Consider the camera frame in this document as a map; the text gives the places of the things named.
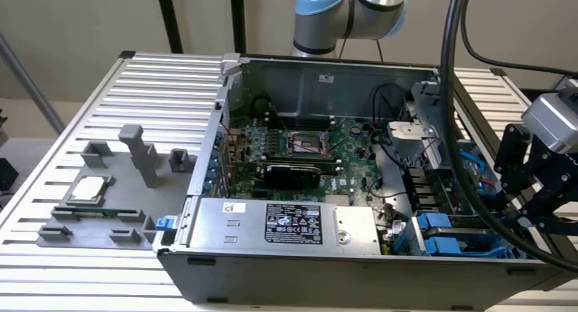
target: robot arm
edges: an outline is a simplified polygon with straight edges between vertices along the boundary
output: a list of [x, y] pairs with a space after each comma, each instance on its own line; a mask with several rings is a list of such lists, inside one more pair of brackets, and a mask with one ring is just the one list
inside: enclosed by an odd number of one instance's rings
[[406, 0], [298, 0], [293, 55], [335, 57], [338, 39], [380, 40], [404, 25]]

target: capacitor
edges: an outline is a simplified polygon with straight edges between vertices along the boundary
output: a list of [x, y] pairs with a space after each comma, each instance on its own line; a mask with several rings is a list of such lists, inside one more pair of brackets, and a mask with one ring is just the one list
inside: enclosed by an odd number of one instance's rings
[[354, 127], [352, 127], [352, 129], [350, 129], [350, 133], [352, 133], [352, 135], [358, 136], [358, 135], [362, 134], [362, 129], [361, 129], [358, 126], [354, 126]]

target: warning label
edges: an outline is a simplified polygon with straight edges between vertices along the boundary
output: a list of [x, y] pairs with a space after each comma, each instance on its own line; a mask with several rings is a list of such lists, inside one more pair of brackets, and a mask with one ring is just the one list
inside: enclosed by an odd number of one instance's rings
[[321, 206], [267, 204], [265, 221], [267, 242], [323, 244]]

